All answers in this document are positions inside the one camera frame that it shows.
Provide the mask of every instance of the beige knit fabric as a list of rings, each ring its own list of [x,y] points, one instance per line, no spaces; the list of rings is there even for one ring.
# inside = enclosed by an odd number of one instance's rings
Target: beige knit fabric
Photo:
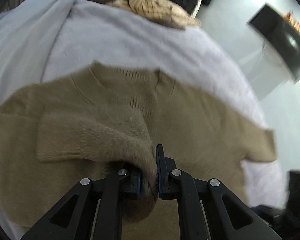
[[[0,204],[12,222],[31,227],[80,179],[129,162],[145,175],[146,192],[125,204],[136,222],[123,223],[122,239],[178,239],[176,202],[154,206],[157,144],[178,168],[220,179],[243,201],[240,161],[276,159],[272,131],[208,93],[161,71],[93,64],[24,87],[0,106]]]
[[[192,18],[182,7],[169,0],[115,0],[107,3],[112,7],[122,8],[147,19],[171,19],[178,25],[200,26],[201,22]]]

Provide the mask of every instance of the bed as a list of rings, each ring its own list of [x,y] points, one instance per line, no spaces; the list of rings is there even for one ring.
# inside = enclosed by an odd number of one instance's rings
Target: bed
[[[267,127],[238,65],[202,29],[170,29],[85,0],[27,0],[0,14],[0,104],[22,86],[56,79],[94,61],[160,69]],[[278,206],[284,192],[279,163],[243,161],[242,167],[249,205]],[[11,239],[20,239],[22,231],[1,210],[0,225]]]

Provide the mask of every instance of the floor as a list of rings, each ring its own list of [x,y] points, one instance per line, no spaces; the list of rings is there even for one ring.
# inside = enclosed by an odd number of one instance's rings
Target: floor
[[[295,0],[212,0],[201,6],[197,18],[202,28],[238,63],[276,131],[283,171],[300,169],[300,81],[294,84],[281,58],[247,22],[267,2],[281,14],[293,10],[300,22]]]

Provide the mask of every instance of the beige sweater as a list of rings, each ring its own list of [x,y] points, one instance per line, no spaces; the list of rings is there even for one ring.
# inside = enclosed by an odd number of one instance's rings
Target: beige sweater
[[[218,178],[243,201],[240,161],[276,159],[272,131],[204,91],[161,71],[93,64],[0,106],[0,203],[12,222],[31,227],[81,178],[101,179],[127,161],[146,175],[146,196],[127,203],[127,220],[141,221],[124,223],[122,239],[178,239],[176,202],[154,207],[156,144],[179,169]]]

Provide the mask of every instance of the metal screw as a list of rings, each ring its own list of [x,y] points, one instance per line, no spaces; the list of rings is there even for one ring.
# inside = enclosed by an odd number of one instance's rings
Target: metal screw
[[[173,176],[180,176],[181,175],[181,170],[175,169],[171,171]]]
[[[210,180],[210,184],[213,187],[218,187],[220,185],[220,181],[217,179],[212,179],[212,180]]]
[[[124,175],[127,175],[127,174],[128,174],[128,171],[127,171],[126,169],[121,169],[121,170],[118,171],[118,174],[119,174],[120,176],[124,176]]]
[[[88,178],[84,178],[84,179],[80,180],[81,185],[88,185],[89,183],[90,183],[90,179],[88,179]]]

